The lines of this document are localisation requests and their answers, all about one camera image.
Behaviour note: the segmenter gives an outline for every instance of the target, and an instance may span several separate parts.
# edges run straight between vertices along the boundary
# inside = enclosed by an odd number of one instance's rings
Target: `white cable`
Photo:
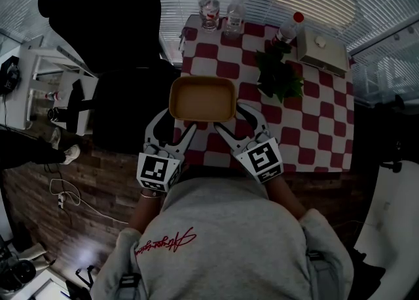
[[[52,185],[52,182],[53,182],[53,181],[63,181],[63,182],[68,183],[70,186],[73,186],[73,187],[75,188],[75,190],[77,191],[77,194],[78,194],[78,195],[76,195],[75,193],[73,193],[73,192],[71,192],[71,191],[62,191],[62,192],[59,192],[59,193],[53,193],[53,192],[51,191],[51,185]],[[84,204],[86,204],[86,205],[87,205],[90,209],[92,209],[93,211],[95,211],[96,213],[98,213],[98,214],[99,214],[100,216],[102,216],[102,217],[106,217],[107,219],[112,219],[113,221],[116,221],[116,222],[119,222],[119,223],[128,224],[128,222],[119,221],[118,219],[114,219],[113,217],[108,216],[108,215],[105,215],[105,214],[102,214],[101,212],[99,212],[99,211],[97,211],[96,209],[94,209],[91,205],[89,205],[89,203],[87,203],[86,201],[84,201],[84,200],[81,198],[81,195],[80,195],[80,191],[79,191],[79,189],[78,189],[76,186],[74,186],[71,182],[68,182],[67,180],[63,180],[63,179],[51,179],[51,181],[50,181],[50,193],[51,193],[52,195],[67,194],[67,195],[70,197],[71,201],[73,201],[73,204],[74,204],[75,206],[80,206],[80,203],[82,203],[82,202],[83,202],[83,203],[84,203]],[[74,195],[75,197],[77,197],[77,198],[78,198],[79,203],[76,203],[76,202],[73,200],[72,195]]]

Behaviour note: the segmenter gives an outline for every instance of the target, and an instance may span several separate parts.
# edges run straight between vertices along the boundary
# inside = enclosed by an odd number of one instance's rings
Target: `orange tray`
[[[169,111],[182,121],[227,122],[236,114],[236,89],[228,79],[180,77],[170,90]]]

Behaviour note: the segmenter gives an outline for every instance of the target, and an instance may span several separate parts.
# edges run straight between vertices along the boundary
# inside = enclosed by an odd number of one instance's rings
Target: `chair backrest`
[[[95,73],[160,59],[160,0],[38,0],[38,8]]]

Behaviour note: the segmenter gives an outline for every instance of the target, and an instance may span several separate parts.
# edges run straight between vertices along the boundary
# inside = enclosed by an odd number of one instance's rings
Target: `white sneaker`
[[[61,140],[61,130],[60,128],[57,127],[54,129],[51,139],[49,141],[53,149],[58,150],[58,144],[60,140]]]
[[[65,162],[62,162],[63,165],[68,165],[73,160],[77,159],[80,155],[80,147],[76,144],[70,147],[65,153]]]

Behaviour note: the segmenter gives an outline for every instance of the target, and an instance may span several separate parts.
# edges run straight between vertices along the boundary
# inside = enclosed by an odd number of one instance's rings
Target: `red bottle cap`
[[[301,23],[304,20],[304,15],[301,12],[294,13],[294,21]]]

